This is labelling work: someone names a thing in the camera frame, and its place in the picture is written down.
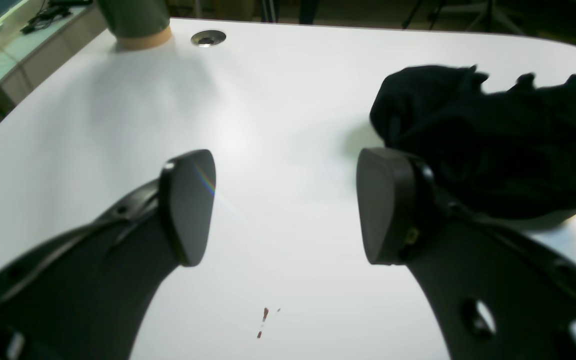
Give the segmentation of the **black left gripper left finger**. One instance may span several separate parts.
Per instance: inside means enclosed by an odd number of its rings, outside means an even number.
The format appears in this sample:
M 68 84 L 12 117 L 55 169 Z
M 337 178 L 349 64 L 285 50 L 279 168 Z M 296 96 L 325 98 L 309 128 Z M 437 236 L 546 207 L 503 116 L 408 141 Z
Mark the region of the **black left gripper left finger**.
M 204 257 L 216 187 L 211 151 L 183 153 L 0 269 L 0 360 L 128 360 L 162 282 Z

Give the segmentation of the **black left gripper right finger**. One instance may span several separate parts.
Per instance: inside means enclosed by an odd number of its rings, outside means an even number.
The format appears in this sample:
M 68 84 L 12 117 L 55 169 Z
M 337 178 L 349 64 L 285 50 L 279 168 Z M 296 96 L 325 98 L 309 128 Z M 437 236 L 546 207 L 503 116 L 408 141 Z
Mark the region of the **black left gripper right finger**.
M 419 157 L 364 148 L 356 193 L 366 259 L 404 265 L 453 360 L 576 360 L 576 265 L 477 219 Z

